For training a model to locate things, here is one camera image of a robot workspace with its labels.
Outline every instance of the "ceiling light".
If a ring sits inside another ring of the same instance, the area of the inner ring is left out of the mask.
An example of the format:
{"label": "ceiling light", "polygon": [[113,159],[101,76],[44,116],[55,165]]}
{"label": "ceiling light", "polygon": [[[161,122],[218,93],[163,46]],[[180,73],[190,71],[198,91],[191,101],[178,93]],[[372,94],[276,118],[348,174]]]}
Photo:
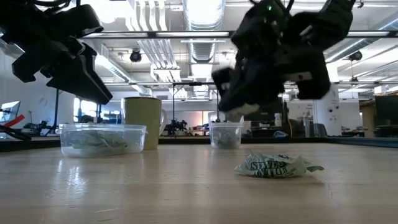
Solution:
{"label": "ceiling light", "polygon": [[148,37],[148,33],[146,32],[101,32],[90,34],[81,39],[144,39]]}
{"label": "ceiling light", "polygon": [[206,99],[206,100],[183,100],[183,102],[209,102],[211,101],[210,99]]}
{"label": "ceiling light", "polygon": [[200,32],[200,31],[188,31],[188,32],[157,32],[157,37],[228,37],[229,32]]}
{"label": "ceiling light", "polygon": [[389,31],[349,31],[348,35],[350,37],[357,36],[371,36],[371,37],[384,37],[389,33]]}
{"label": "ceiling light", "polygon": [[130,83],[130,85],[173,85],[172,82],[135,82]]}
{"label": "ceiling light", "polygon": [[124,86],[130,85],[130,83],[104,83],[106,86]]}
{"label": "ceiling light", "polygon": [[104,23],[112,23],[116,20],[113,10],[109,10],[113,5],[111,5],[111,1],[109,0],[86,0],[86,3],[92,6],[95,13],[101,22]]}
{"label": "ceiling light", "polygon": [[225,43],[225,40],[181,40],[183,44],[217,44],[217,43]]}

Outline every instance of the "robot end effector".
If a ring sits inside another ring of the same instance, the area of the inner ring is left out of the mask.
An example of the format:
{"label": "robot end effector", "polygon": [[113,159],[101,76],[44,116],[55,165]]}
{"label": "robot end effector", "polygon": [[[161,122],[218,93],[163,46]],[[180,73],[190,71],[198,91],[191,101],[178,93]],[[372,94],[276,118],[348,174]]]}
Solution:
{"label": "robot end effector", "polygon": [[[61,11],[69,2],[0,1],[0,41],[16,44],[24,51],[12,64],[14,75],[21,81],[34,82],[35,73],[40,72],[51,78],[47,86],[107,104],[112,94],[95,72],[97,53],[78,40],[101,32],[103,27],[89,5]],[[41,11],[36,5],[49,8]]]}
{"label": "robot end effector", "polygon": [[355,0],[328,0],[319,12],[294,16],[289,14],[293,0],[287,8],[279,0],[251,2],[254,6],[231,38],[238,48],[235,68],[212,74],[220,110],[252,112],[236,111],[276,100],[286,81],[297,84],[300,99],[322,98],[330,89],[323,51],[348,35]]}

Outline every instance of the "wooden table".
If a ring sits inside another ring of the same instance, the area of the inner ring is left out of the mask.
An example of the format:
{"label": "wooden table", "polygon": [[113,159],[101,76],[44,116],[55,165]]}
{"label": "wooden table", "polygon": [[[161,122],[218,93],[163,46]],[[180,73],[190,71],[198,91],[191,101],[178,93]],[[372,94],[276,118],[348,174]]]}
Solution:
{"label": "wooden table", "polygon": [[[250,151],[301,155],[304,177],[236,175]],[[59,149],[0,154],[0,223],[397,223],[398,150],[338,144],[159,146],[69,159]]]}

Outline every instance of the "crumpled bag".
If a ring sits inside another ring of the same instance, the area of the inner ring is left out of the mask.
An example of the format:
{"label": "crumpled bag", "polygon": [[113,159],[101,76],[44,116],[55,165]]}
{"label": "crumpled bag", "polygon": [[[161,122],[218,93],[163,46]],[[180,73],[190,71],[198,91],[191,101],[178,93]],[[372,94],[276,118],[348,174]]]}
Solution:
{"label": "crumpled bag", "polygon": [[277,155],[270,156],[261,153],[251,154],[241,165],[235,167],[235,172],[253,177],[286,178],[324,170],[322,166],[315,165],[298,156],[296,158]]}

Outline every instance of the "white wall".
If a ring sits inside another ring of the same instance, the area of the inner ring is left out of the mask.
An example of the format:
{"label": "white wall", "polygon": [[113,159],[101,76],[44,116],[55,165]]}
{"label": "white wall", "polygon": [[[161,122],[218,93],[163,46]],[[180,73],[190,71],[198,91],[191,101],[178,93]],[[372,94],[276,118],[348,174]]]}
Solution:
{"label": "white wall", "polygon": [[[12,74],[13,58],[0,51],[0,104],[21,101],[18,115],[23,114],[25,120],[13,128],[21,128],[30,122],[29,111],[32,112],[33,123],[50,120],[53,124],[55,111],[55,89],[45,86],[49,81],[41,74],[36,74],[36,81],[23,83]],[[74,95],[63,92],[59,97],[58,124],[73,122]]]}

